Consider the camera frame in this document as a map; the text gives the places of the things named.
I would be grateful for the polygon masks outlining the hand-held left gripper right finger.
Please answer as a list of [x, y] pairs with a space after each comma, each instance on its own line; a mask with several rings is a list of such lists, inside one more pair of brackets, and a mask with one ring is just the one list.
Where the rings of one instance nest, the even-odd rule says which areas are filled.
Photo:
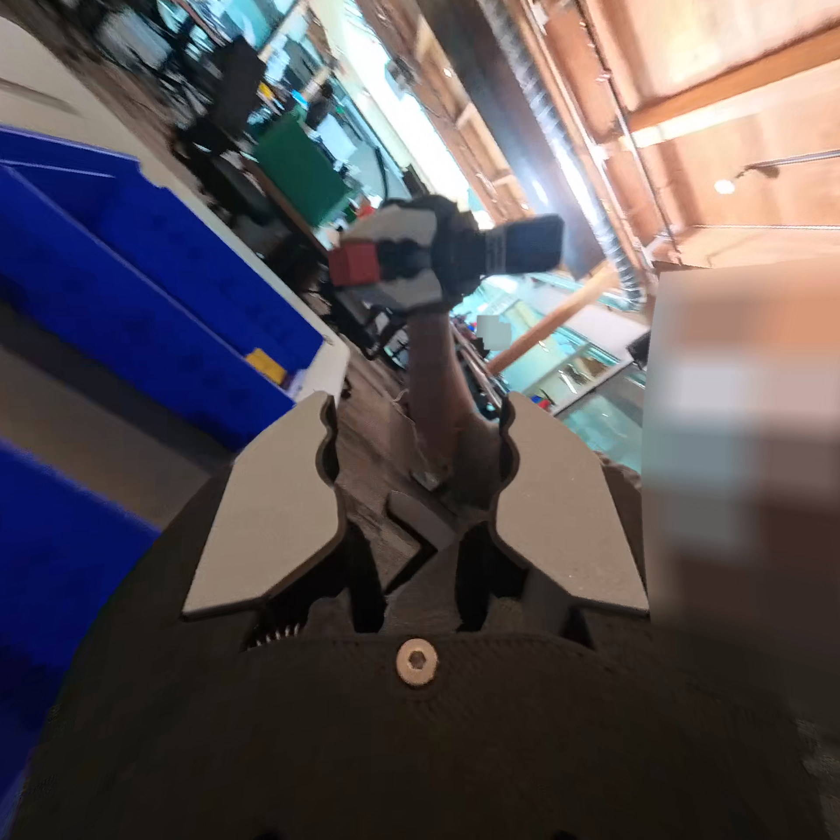
[[531, 614], [595, 606], [648, 613], [648, 597], [602, 462], [561, 421], [511, 393], [499, 425], [505, 475], [490, 534], [527, 572]]

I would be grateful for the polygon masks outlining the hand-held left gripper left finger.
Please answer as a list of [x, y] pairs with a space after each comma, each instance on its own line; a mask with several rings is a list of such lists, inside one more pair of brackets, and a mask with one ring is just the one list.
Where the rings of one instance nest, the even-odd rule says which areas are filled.
[[347, 527], [336, 487], [335, 401], [313, 392], [235, 458], [182, 606], [187, 620], [267, 604]]

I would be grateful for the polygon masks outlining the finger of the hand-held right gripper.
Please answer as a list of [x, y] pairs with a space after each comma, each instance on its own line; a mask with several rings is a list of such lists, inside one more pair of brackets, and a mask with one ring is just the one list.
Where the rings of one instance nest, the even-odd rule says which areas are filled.
[[438, 220], [413, 204], [382, 204], [359, 217], [343, 234], [348, 263], [433, 263]]
[[438, 311], [445, 304], [445, 290], [428, 259], [405, 264], [379, 260], [377, 307], [398, 314]]

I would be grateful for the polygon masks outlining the red wooden cube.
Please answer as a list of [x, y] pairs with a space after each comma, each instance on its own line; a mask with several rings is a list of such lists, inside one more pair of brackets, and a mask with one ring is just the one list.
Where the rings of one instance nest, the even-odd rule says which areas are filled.
[[367, 287], [382, 280], [378, 245], [351, 240], [328, 252], [329, 278], [335, 287]]

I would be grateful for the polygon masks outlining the blue plastic bin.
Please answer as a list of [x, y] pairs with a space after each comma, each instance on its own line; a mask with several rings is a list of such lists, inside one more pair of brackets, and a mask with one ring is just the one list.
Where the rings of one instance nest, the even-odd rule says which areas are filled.
[[[296, 405], [323, 336], [133, 157], [6, 125], [2, 300], [231, 450]], [[245, 357], [260, 348], [279, 387]]]
[[79, 642], [159, 534], [2, 442], [2, 838], [11, 833], [30, 754]]

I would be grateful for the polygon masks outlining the green container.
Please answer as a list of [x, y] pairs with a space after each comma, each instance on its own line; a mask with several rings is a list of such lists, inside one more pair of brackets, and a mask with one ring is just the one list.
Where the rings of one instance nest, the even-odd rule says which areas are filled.
[[350, 186], [293, 113], [279, 117], [263, 132], [253, 155], [261, 171], [312, 228], [333, 219], [350, 199]]

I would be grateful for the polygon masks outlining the yellow wooden cube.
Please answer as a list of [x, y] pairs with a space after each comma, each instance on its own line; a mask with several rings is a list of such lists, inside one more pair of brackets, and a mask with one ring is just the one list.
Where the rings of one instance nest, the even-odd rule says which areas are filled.
[[283, 387], [288, 378], [287, 370], [260, 348], [248, 353], [245, 361], [279, 387]]

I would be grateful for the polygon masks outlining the black office chair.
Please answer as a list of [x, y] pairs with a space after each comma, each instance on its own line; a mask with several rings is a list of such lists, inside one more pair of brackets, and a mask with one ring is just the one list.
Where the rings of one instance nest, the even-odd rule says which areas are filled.
[[169, 142], [173, 156], [210, 199], [209, 209], [229, 228], [242, 218], [266, 225], [275, 216], [269, 200], [245, 170], [241, 145], [265, 68], [242, 35], [216, 49], [203, 66], [211, 83], [205, 112], [184, 128], [174, 129]]

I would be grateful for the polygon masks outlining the ceiling spot lamp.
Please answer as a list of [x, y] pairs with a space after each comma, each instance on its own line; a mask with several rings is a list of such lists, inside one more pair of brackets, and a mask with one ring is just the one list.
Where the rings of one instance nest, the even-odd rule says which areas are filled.
[[737, 181], [749, 173], [759, 173], [766, 180], [775, 180], [780, 176], [784, 167], [806, 165], [810, 163], [835, 161], [839, 159], [839, 149], [797, 154], [765, 161], [756, 161], [744, 165], [732, 178], [720, 179], [715, 182], [714, 189], [720, 195], [731, 195], [736, 191]]

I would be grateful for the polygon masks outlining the person's grey clothing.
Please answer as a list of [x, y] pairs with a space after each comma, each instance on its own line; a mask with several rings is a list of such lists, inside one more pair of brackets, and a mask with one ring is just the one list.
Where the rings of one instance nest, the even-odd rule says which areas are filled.
[[839, 733], [812, 719], [799, 717], [795, 725], [805, 745], [803, 764], [820, 796], [828, 836], [839, 838]]

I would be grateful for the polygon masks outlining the black ceiling duct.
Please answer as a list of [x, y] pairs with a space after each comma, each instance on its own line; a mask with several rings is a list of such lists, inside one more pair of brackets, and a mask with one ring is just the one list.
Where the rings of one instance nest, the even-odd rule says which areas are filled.
[[562, 217], [563, 261], [575, 279], [604, 258], [590, 183], [530, 58], [520, 80], [479, 2], [418, 6], [536, 214]]

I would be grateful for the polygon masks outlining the spiral metal duct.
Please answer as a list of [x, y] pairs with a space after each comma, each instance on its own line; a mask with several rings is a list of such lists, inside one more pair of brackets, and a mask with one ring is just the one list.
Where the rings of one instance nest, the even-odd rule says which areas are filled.
[[624, 307], [642, 310], [647, 298], [647, 265], [638, 255], [640, 247], [633, 244], [628, 234], [619, 233], [621, 226], [612, 213], [616, 201], [609, 199], [604, 203], [595, 189], [584, 165], [589, 149], [583, 140], [576, 141], [569, 132], [568, 121], [561, 114], [507, 4], [491, 1], [478, 2], [478, 6], [551, 151], [567, 192], [573, 196], [604, 258], [616, 270]]

